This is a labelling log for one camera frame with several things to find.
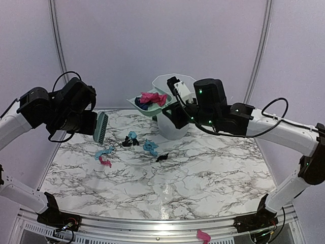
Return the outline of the green plastic dustpan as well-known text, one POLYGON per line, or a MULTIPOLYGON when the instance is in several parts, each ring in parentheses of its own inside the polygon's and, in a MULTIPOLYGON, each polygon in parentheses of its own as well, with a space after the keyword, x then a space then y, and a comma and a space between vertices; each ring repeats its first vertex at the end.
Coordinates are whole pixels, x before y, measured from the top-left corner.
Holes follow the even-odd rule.
POLYGON ((155 86, 146 92, 141 92, 127 101, 134 106, 141 114, 153 117, 162 112, 164 108, 172 103, 172 96, 155 86))

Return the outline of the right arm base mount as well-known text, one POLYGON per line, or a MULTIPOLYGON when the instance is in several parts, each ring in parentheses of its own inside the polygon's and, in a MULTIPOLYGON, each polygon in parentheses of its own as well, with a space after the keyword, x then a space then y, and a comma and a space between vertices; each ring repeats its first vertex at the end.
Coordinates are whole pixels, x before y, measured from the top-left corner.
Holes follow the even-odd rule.
POLYGON ((278 224, 276 213, 266 209, 267 196, 268 194, 260 200, 255 213, 234 218, 233 226, 237 229, 238 233, 262 229, 278 224))

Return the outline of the green hand brush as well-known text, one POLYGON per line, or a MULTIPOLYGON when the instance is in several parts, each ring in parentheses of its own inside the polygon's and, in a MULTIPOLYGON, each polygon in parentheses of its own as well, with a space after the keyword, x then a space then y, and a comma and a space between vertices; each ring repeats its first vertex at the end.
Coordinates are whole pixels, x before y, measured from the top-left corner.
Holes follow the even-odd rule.
POLYGON ((108 115, 105 112, 100 112, 97 115, 96 129, 93 134, 93 140, 99 144, 104 143, 106 128, 108 124, 108 115))

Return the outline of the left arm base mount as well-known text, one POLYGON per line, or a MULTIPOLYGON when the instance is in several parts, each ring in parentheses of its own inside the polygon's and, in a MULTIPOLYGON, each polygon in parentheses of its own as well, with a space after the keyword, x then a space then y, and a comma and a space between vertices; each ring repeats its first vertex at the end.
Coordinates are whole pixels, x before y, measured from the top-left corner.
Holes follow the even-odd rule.
POLYGON ((38 213, 37 222, 45 224, 51 227, 63 229, 64 226, 68 226, 68 230, 74 232, 78 231, 80 227, 81 217, 76 214, 67 213, 59 210, 55 197, 45 192, 46 196, 46 208, 42 213, 38 213))

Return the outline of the navy blue paper scrap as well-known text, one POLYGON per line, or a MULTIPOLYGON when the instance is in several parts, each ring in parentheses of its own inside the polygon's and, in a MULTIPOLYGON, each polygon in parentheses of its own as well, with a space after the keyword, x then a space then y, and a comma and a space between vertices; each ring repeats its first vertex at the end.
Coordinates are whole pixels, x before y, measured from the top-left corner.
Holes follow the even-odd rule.
POLYGON ((140 103, 140 97, 136 97, 134 103, 142 110, 147 111, 149 106, 152 104, 151 102, 148 103, 140 103))

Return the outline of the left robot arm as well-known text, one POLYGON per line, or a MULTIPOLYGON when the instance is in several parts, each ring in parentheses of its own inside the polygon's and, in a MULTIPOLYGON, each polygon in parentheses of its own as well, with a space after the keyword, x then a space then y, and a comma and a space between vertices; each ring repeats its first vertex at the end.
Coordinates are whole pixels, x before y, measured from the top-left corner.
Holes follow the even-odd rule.
MULTIPOLYGON (((97 123, 95 104, 95 89, 76 77, 53 92, 35 87, 14 100, 1 115, 1 148, 42 124, 50 134, 49 141, 57 131, 65 131, 71 136, 93 135, 97 123)), ((1 196, 32 209, 38 215, 44 214, 53 226, 64 222, 64 215, 58 210, 54 197, 38 193, 4 169, 1 169, 1 196)))

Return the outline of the blue twisted paper scrap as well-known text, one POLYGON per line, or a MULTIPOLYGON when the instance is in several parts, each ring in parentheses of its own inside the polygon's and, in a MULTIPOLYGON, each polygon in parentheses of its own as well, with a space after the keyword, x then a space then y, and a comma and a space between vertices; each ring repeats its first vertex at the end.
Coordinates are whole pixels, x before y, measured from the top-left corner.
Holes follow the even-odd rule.
POLYGON ((156 148, 158 148, 158 145, 156 143, 148 139, 145 140, 145 143, 143 145, 144 151, 148 151, 152 156, 156 157, 158 155, 158 152, 155 151, 156 148))

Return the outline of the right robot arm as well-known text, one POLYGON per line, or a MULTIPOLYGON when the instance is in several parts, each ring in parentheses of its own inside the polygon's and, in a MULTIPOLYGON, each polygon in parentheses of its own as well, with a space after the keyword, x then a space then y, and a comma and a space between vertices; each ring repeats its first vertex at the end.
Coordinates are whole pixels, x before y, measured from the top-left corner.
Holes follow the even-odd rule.
POLYGON ((255 227, 263 227, 309 186, 324 182, 323 124, 308 126, 248 104, 229 105, 219 79, 206 78, 194 82, 194 95, 175 76, 167 80, 167 86, 176 102, 162 112, 176 129, 192 123, 210 135, 259 138, 302 154, 299 169, 261 199, 256 213, 252 215, 251 222, 255 227))

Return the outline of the large pink paper scrap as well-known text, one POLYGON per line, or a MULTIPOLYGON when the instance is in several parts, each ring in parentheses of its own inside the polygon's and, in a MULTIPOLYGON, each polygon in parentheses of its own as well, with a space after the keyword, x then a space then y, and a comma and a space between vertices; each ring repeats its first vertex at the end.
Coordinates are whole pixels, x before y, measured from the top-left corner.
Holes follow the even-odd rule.
POLYGON ((167 94, 163 94, 160 95, 159 93, 153 93, 151 96, 151 102, 152 103, 156 103, 157 105, 159 105, 160 107, 165 105, 166 101, 167 101, 167 94))

